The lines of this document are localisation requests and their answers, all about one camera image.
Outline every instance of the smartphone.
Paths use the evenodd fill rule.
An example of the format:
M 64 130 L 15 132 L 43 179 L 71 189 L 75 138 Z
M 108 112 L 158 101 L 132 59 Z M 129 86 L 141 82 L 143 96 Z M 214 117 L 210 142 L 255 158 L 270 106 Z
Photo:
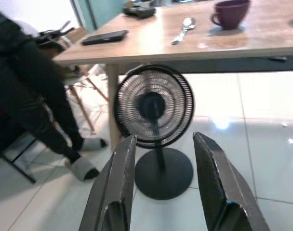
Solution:
M 105 43 L 105 42 L 117 42 L 124 39 L 125 35 L 128 33 L 128 30 L 121 30 L 116 32 L 111 32 L 102 35 L 94 35 L 89 36 L 84 41 L 82 41 L 82 45 L 92 45 L 98 43 Z

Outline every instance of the white wall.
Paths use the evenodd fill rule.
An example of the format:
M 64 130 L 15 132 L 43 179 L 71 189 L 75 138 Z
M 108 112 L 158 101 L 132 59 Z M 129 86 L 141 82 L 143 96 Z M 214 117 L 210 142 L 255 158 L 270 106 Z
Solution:
M 72 22 L 68 28 L 78 27 L 69 0 L 0 0 L 0 10 L 27 33 L 59 29 L 67 20 Z

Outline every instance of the fan base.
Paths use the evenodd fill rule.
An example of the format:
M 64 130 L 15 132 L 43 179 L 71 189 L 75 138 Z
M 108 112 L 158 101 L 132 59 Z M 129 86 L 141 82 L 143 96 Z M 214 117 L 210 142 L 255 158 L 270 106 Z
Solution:
M 162 152 L 165 169 L 160 169 L 155 150 L 141 157 L 135 168 L 138 189 L 155 200 L 178 197 L 193 179 L 193 166 L 186 155 L 173 148 L 163 148 Z

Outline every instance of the chair leg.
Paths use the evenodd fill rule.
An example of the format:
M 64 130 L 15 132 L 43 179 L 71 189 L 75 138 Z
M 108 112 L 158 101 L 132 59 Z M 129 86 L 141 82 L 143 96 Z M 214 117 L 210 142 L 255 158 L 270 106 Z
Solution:
M 11 165 L 14 169 L 16 169 L 21 175 L 23 175 L 28 181 L 30 181 L 32 184 L 36 183 L 36 180 L 34 178 L 30 177 L 27 173 L 25 173 L 20 167 L 15 165 L 10 159 L 8 159 L 5 155 L 1 154 L 0 158 L 7 162 L 9 165 Z
M 89 118 L 89 115 L 88 115 L 87 111 L 85 110 L 85 108 L 84 108 L 84 106 L 83 106 L 83 104 L 82 104 L 82 101 L 81 101 L 79 95 L 78 95 L 77 92 L 76 92 L 76 89 L 74 88 L 73 85 L 69 85 L 68 87 L 69 87 L 70 93 L 76 98 L 77 103 L 78 103 L 80 109 L 82 110 L 82 113 L 83 113 L 85 119 L 87 120 L 87 123 L 88 123 L 89 126 L 90 126 L 90 129 L 94 132 L 95 129 L 94 129 L 94 127 L 93 127 L 93 124 L 92 124 L 92 122 L 91 122 L 91 120 L 90 120 L 90 118 Z
M 108 102 L 109 99 L 107 98 L 107 96 L 105 96 L 102 91 L 90 80 L 89 77 L 86 77 L 86 79 L 91 85 L 92 87 L 94 88 L 94 90 L 98 91 L 98 93 Z

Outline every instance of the metal spoon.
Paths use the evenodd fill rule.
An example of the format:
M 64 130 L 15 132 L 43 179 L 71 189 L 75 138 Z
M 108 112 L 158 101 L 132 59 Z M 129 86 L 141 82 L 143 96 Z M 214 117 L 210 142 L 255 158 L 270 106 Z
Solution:
M 195 27 L 196 27 L 196 20 L 194 18 L 184 19 L 183 25 L 182 25 L 182 32 L 171 41 L 171 44 L 176 45 L 180 43 L 183 40 L 186 32 L 194 29 Z

